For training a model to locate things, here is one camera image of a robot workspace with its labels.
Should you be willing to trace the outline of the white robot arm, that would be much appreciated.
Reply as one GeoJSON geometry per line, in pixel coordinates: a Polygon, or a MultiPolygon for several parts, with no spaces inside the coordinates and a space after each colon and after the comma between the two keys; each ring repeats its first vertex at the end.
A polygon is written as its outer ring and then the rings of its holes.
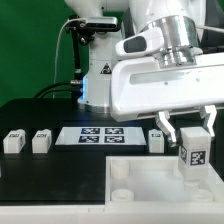
{"type": "Polygon", "coordinates": [[[218,0],[65,0],[90,49],[81,108],[117,121],[197,112],[207,132],[224,108],[224,9],[218,0]]]}

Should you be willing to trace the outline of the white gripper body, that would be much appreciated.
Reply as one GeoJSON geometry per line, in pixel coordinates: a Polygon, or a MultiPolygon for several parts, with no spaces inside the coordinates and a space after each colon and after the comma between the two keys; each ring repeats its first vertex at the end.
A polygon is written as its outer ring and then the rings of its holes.
{"type": "Polygon", "coordinates": [[[119,62],[110,84],[110,113],[117,121],[151,118],[167,111],[194,113],[224,108],[224,53],[199,55],[193,66],[161,68],[152,57],[119,62]]]}

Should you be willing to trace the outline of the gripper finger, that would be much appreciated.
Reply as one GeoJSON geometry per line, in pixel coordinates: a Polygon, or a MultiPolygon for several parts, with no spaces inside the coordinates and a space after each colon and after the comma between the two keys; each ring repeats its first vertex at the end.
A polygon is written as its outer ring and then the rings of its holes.
{"type": "Polygon", "coordinates": [[[175,129],[169,122],[169,119],[170,115],[168,111],[160,111],[156,114],[155,117],[156,125],[167,136],[169,145],[171,147],[175,147],[177,143],[177,138],[175,134],[175,129]]]}
{"type": "Polygon", "coordinates": [[[212,138],[215,137],[213,125],[216,119],[217,110],[214,105],[207,105],[200,108],[200,117],[204,120],[203,128],[210,134],[212,138]]]}

